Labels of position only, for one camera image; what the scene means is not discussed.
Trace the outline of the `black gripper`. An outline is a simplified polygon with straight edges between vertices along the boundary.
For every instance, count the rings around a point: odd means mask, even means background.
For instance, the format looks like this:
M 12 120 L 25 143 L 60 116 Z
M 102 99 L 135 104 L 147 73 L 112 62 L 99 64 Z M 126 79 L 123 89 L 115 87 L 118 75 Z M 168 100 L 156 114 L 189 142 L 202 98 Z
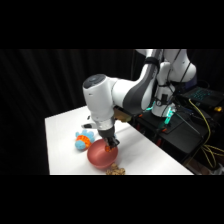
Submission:
M 115 138 L 114 127 L 111 127 L 107 130 L 99 130 L 98 133 L 105 141 L 105 149 L 112 149 L 110 144 L 113 144 L 113 147 L 117 147 L 120 144 L 120 141 Z

